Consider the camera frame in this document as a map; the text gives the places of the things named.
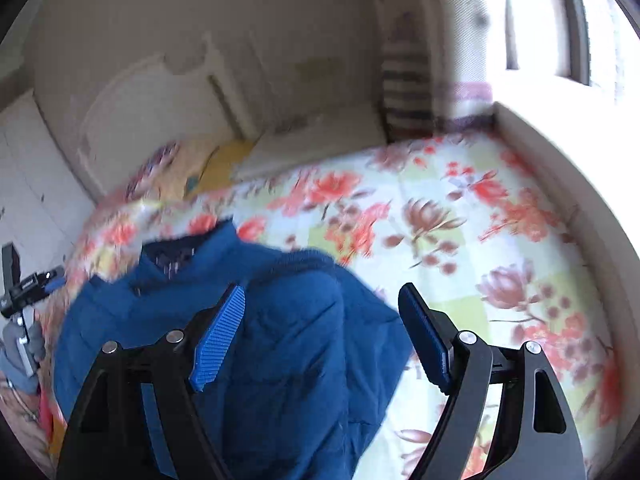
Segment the grey gloved left hand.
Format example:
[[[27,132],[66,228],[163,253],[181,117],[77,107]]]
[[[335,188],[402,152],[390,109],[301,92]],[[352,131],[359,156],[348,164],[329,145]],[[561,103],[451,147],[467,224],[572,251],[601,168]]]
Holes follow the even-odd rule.
[[[39,315],[26,309],[26,318],[15,315],[2,328],[1,371],[17,390],[34,396],[39,391],[38,370],[44,357]]]

